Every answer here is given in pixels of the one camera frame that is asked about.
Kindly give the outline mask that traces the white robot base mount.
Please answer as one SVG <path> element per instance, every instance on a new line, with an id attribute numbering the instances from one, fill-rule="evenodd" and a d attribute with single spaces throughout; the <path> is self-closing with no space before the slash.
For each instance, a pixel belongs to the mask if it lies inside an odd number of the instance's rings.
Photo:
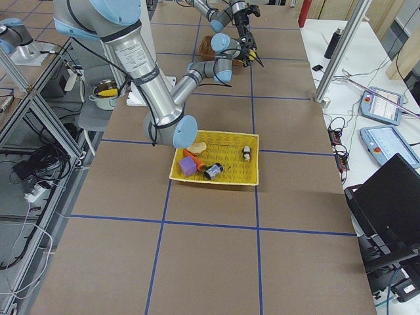
<path id="1" fill-rule="evenodd" d="M 126 104 L 131 107 L 147 107 L 142 95 L 140 94 L 137 86 L 131 82 L 129 95 Z"/>

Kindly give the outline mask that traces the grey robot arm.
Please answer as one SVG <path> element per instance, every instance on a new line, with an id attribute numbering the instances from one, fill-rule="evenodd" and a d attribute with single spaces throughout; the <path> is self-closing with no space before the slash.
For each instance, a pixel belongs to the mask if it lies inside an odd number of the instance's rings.
<path id="1" fill-rule="evenodd" d="M 247 1 L 230 1 L 224 10 L 207 1 L 188 1 L 209 21 L 215 34 L 212 61 L 193 62 L 182 79 L 169 88 L 140 31 L 140 1 L 55 1 L 56 29 L 69 37 L 101 41 L 119 59 L 121 71 L 135 84 L 149 112 L 144 132 L 154 144 L 175 148 L 191 146 L 198 132 L 194 117 L 184 113 L 183 104 L 204 79 L 228 85 L 232 61 L 249 66 L 257 60 L 257 47 L 249 31 L 249 17 L 260 9 Z"/>
<path id="2" fill-rule="evenodd" d="M 257 18 L 261 16 L 259 6 L 251 5 L 246 1 L 229 1 L 222 10 L 210 5 L 209 1 L 186 0 L 186 3 L 206 17 L 215 33 L 221 33 L 231 23 L 236 27 L 238 35 L 245 37 L 249 33 L 249 17 L 252 14 Z"/>

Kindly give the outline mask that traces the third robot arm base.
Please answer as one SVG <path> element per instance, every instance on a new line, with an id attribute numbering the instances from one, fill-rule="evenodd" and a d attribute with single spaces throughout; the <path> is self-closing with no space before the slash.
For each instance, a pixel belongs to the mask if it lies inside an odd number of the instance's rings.
<path id="1" fill-rule="evenodd" d="M 1 21 L 1 48 L 17 66 L 41 66 L 55 52 L 54 44 L 35 41 L 19 18 Z"/>

